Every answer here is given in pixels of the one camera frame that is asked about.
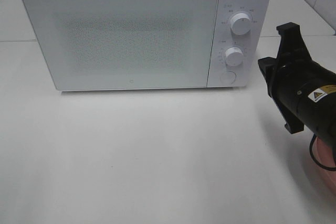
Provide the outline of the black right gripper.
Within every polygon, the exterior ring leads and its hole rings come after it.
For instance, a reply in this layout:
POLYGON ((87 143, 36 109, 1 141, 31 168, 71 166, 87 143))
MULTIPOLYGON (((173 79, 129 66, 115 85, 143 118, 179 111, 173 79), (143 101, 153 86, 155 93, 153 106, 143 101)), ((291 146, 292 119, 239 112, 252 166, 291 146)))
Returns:
POLYGON ((289 22, 277 26, 276 30, 281 37, 277 59, 265 57, 258 60, 268 95, 291 134, 303 131, 305 126, 318 134, 317 109, 308 95, 317 88, 319 64, 311 60, 298 24, 289 22))

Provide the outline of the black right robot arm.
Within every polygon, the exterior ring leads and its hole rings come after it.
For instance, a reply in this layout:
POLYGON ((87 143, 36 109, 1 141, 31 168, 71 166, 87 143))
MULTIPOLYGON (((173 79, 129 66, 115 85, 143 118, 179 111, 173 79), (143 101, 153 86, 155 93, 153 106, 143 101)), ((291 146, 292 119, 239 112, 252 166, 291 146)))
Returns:
POLYGON ((335 73, 313 61, 300 26, 277 26, 281 37, 276 58, 258 60, 273 99, 291 133, 305 127, 330 147, 335 146, 335 73))

